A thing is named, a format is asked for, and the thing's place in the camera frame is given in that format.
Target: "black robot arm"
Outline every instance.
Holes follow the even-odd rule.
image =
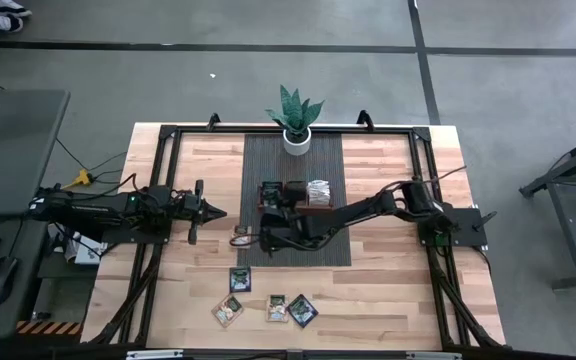
[[[426,184],[407,181],[399,188],[403,198],[395,198],[392,190],[382,190],[373,197],[320,215],[304,216],[294,207],[266,207],[261,218],[260,247],[269,254],[287,247],[317,251],[339,230],[377,216],[392,215],[408,222],[428,222],[441,231],[449,230],[453,225],[441,205],[431,198]]]
[[[172,221],[186,220],[192,223],[188,242],[195,244],[198,226],[226,216],[202,195],[202,180],[196,182],[194,192],[173,191],[166,186],[135,187],[135,191],[117,195],[40,189],[30,203],[29,214],[35,220],[60,223],[105,243],[165,243]]]

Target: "computer mouse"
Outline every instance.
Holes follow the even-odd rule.
[[[19,260],[12,256],[0,257],[0,304],[6,301],[12,291],[13,279]]]

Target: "potted plant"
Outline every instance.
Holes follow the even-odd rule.
[[[299,156],[305,154],[310,148],[310,124],[317,120],[324,102],[308,105],[310,99],[301,103],[299,89],[290,96],[286,88],[281,85],[281,107],[283,115],[273,110],[266,110],[268,115],[284,129],[284,148],[290,155]]]

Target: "gray floor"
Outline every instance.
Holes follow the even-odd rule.
[[[36,16],[11,39],[414,44],[404,0],[26,3]],[[418,6],[429,46],[576,48],[576,0]],[[552,204],[546,194],[524,200],[517,192],[576,145],[576,57],[430,56],[429,63],[441,122],[459,129],[473,196],[499,213],[487,231],[508,343],[576,355],[576,290],[550,290],[574,274]],[[223,121],[267,121],[263,109],[279,105],[280,83],[326,99],[324,122],[352,122],[368,109],[378,123],[428,124],[416,55],[0,50],[0,83],[70,90],[60,138],[86,164],[125,150],[137,121],[207,121],[215,111]],[[66,182],[76,170],[56,148],[44,182]],[[90,285],[61,286],[69,290],[56,291],[53,311],[81,316],[85,303],[69,293]]]

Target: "white pot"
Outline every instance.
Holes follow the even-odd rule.
[[[310,138],[312,137],[310,128],[308,128],[308,137],[306,138],[306,141],[298,144],[290,142],[286,133],[286,130],[284,130],[284,149],[286,149],[288,154],[293,156],[300,156],[308,152],[308,149],[310,149]]]

